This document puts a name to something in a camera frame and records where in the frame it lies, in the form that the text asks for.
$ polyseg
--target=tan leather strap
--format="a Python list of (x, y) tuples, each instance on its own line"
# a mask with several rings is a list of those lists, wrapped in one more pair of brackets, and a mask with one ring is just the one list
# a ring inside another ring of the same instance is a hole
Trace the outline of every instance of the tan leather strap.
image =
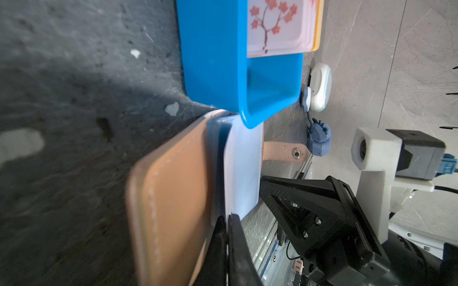
[(309, 150), (304, 144), (265, 141), (262, 146), (262, 160), (276, 160), (292, 163), (304, 163)]
[(207, 121), (216, 110), (135, 164), (126, 206), (139, 285), (192, 285), (212, 227), (213, 169), (207, 153)]

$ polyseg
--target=dark gray concrete surface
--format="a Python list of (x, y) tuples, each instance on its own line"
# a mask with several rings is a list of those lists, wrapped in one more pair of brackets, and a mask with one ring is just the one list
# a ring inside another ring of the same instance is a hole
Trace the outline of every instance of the dark gray concrete surface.
[[(126, 176), (211, 110), (185, 95), (179, 44), (171, 0), (0, 1), (0, 132), (45, 139), (0, 166), (0, 285), (136, 284)], [(266, 139), (304, 127), (296, 104)]]

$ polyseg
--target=gray marble floor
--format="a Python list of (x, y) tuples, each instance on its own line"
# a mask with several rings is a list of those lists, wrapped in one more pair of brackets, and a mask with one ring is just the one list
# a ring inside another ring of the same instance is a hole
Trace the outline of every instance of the gray marble floor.
[[(458, 2), (329, 0), (323, 62), (333, 72), (331, 100), (317, 118), (330, 124), (330, 154), (314, 157), (313, 178), (327, 175), (356, 191), (350, 147), (358, 127), (421, 130), (458, 155)], [(458, 174), (436, 185), (458, 189)], [(421, 193), (393, 218), (411, 228), (458, 239), (458, 195)]]

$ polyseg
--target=cable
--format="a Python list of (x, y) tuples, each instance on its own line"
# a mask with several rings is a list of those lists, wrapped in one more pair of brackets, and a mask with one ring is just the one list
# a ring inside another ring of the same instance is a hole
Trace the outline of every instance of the cable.
[(288, 248), (289, 248), (289, 244), (290, 244), (290, 243), (291, 243), (291, 242), (288, 241), (288, 246), (286, 247), (286, 257), (287, 257), (289, 260), (295, 260), (295, 259), (300, 258), (300, 256), (298, 256), (298, 257), (293, 257), (293, 258), (289, 258), (289, 256), (288, 256)]
[(310, 120), (310, 115), (309, 115), (309, 112), (307, 111), (307, 119), (309, 120), (310, 122), (310, 134), (312, 134), (312, 121)]
[(441, 187), (441, 186), (435, 186), (434, 188), (435, 188), (435, 189), (439, 189), (439, 190), (441, 190), (441, 191), (447, 191), (447, 192), (450, 192), (450, 193), (458, 194), (458, 190), (457, 190), (457, 189), (452, 189), (452, 188), (447, 188), (447, 187)]

